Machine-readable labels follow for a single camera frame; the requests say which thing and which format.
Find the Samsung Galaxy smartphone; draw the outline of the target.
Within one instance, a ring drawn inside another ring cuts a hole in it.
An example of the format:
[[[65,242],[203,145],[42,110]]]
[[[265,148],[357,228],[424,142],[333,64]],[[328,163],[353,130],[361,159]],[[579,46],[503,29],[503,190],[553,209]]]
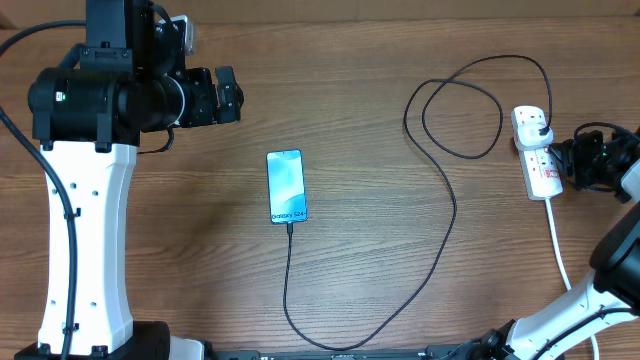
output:
[[[302,152],[299,149],[270,152],[266,165],[271,222],[306,221],[308,204]]]

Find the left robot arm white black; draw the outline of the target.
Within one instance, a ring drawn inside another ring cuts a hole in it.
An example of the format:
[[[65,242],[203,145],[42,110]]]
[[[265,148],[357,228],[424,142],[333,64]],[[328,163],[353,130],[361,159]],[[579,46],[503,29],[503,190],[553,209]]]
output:
[[[21,143],[49,197],[46,307],[22,359],[210,359],[211,346],[132,317],[126,289],[128,193],[144,133],[236,122],[231,67],[187,68],[195,28],[151,1],[90,1],[85,40],[28,92]]]

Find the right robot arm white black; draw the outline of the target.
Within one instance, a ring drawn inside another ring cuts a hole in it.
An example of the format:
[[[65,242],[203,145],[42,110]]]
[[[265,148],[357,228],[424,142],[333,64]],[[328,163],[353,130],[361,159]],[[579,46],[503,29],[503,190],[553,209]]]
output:
[[[633,207],[598,243],[580,283],[538,313],[472,340],[458,351],[461,358],[562,359],[598,332],[639,318],[639,132],[610,124],[606,141],[595,129],[602,125],[578,127],[551,153],[577,189],[601,184]]]

